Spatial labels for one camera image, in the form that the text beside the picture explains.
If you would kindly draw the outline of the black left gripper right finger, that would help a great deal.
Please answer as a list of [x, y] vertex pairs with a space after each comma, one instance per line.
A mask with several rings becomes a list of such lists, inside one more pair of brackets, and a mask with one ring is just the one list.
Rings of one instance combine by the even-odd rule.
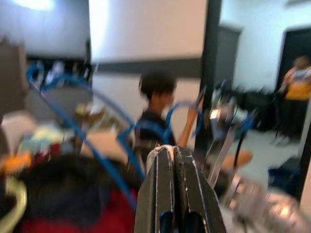
[[200, 171], [193, 155], [186, 149], [174, 148], [177, 181], [176, 214], [180, 233], [225, 233], [226, 227], [217, 196]]

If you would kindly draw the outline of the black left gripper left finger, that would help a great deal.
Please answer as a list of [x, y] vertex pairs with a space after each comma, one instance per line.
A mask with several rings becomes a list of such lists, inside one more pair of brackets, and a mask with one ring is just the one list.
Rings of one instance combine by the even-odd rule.
[[136, 233], [176, 233], [174, 146], [154, 148], [147, 156], [146, 177], [138, 192]]

